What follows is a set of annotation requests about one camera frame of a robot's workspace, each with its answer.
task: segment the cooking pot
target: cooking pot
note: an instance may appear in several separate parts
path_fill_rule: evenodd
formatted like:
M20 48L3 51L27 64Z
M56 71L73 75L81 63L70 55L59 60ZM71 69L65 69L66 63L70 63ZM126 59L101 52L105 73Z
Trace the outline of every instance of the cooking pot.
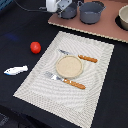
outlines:
M73 2L63 12L60 12L58 16L64 19L71 19L74 18L76 14L77 14L77 4Z
M106 8L100 1L82 3L78 1L80 20L86 24L94 24L100 20L101 12Z

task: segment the plate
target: plate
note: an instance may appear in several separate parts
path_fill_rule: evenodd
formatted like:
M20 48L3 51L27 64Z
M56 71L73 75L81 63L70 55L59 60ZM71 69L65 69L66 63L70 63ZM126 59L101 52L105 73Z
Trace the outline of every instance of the plate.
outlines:
M76 56L66 55L57 61L56 71L63 78L74 78L82 73L83 63Z

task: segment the cherry tomato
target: cherry tomato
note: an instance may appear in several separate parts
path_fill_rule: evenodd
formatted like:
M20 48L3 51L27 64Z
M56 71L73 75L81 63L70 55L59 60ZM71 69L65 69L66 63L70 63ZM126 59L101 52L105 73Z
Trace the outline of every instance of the cherry tomato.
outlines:
M41 51L41 45L39 42L32 42L30 45L30 49L33 53L37 54Z

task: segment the knife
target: knife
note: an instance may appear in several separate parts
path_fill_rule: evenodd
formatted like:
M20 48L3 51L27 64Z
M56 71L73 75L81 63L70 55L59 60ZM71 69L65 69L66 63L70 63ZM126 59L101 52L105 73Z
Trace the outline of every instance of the knife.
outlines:
M74 55L73 53L70 53L70 52L67 52L67 51L63 51L63 50L60 50L60 49L58 49L61 53L64 53L64 54L66 54L66 55ZM87 61L91 61L91 62L94 62L94 63L96 63L98 60L97 59L95 59L95 58L91 58L91 57L87 57L87 56L83 56L83 55L78 55L78 57L80 58L80 59L83 59L83 60L87 60Z

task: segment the dark tablecloth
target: dark tablecloth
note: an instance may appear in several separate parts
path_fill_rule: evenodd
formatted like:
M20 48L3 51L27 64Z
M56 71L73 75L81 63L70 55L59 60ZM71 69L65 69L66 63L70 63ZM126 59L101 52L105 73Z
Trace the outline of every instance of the dark tablecloth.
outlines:
M19 1L25 8L37 10L45 1ZM128 127L128 44L48 24L52 14L28 12L12 2L0 11L0 105L29 115L52 128L79 128L34 105L13 97L59 31L114 44L101 95L91 128ZM30 44L38 41L42 50L33 54ZM3 72L11 67L29 65L16 76Z

